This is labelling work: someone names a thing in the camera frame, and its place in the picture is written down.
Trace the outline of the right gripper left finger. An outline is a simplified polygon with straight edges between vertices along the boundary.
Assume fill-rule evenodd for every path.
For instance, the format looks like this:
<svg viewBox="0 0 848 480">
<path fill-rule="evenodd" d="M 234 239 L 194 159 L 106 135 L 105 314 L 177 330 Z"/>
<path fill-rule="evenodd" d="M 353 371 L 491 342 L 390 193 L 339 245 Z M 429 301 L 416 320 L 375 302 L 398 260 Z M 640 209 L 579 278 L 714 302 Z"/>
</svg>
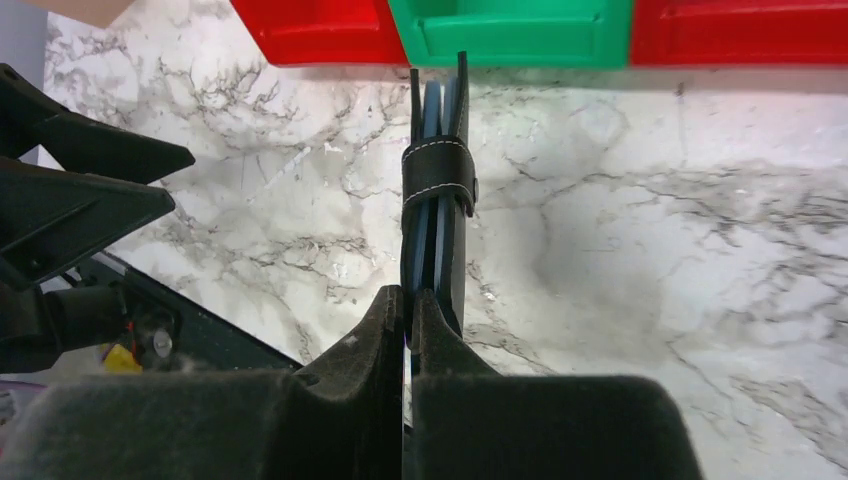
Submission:
<svg viewBox="0 0 848 480">
<path fill-rule="evenodd" d="M 397 479 L 403 295 L 376 294 L 296 370 L 109 375 L 39 394 L 1 456 L 5 479 Z"/>
</svg>

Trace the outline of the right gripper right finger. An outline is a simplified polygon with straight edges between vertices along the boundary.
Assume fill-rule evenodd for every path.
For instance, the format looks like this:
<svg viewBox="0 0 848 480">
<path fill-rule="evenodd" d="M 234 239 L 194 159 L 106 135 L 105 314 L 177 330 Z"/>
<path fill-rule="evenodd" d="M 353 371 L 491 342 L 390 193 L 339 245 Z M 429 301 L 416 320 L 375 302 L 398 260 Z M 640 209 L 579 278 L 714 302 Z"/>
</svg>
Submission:
<svg viewBox="0 0 848 480">
<path fill-rule="evenodd" d="M 415 479 L 699 479 L 680 410 L 629 375 L 497 373 L 447 324 L 432 291 L 412 310 Z"/>
</svg>

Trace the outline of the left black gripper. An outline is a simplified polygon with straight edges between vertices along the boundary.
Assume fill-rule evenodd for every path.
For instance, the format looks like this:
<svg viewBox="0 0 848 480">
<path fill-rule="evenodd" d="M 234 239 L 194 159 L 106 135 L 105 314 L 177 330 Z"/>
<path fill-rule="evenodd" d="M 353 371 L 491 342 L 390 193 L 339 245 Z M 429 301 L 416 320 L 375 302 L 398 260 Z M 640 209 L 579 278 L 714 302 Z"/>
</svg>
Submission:
<svg viewBox="0 0 848 480">
<path fill-rule="evenodd" d="M 131 334 L 120 282 L 44 284 L 173 211 L 157 181 L 194 164 L 176 144 L 75 113 L 1 68 L 1 370 L 32 373 Z"/>
</svg>

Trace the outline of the black leather card holder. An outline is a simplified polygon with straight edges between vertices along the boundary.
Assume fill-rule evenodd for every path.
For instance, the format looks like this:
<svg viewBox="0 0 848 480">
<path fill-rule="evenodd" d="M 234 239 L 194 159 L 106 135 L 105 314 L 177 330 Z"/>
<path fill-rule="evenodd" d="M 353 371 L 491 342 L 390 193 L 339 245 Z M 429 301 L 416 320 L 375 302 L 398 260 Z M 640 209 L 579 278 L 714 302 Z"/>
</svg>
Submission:
<svg viewBox="0 0 848 480">
<path fill-rule="evenodd" d="M 401 157 L 402 247 L 400 278 L 412 299 L 435 294 L 447 325 L 463 333 L 466 221 L 476 208 L 479 182 L 468 147 L 469 79 L 467 53 L 444 84 L 424 86 L 410 71 L 410 144 Z"/>
</svg>

